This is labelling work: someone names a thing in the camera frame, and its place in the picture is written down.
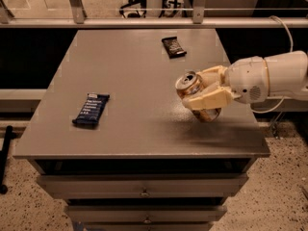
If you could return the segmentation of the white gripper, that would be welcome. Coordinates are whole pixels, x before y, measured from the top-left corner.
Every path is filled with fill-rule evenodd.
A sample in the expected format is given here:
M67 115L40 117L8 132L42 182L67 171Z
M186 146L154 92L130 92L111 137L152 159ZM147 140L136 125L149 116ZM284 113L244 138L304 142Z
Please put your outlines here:
M184 107L192 111L223 108L234 99L244 104L258 103L269 94L267 66L261 57L241 59L228 68L213 66L197 75L207 88L182 99ZM231 89L220 86L224 83Z

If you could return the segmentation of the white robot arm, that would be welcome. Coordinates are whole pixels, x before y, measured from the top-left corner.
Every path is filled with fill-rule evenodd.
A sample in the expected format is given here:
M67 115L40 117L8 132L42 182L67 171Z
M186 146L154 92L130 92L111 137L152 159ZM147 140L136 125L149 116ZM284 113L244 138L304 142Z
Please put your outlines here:
M259 103L274 96L307 100L307 67L303 51L250 57L229 66L187 72L175 87L184 107L191 111L219 109L232 101Z

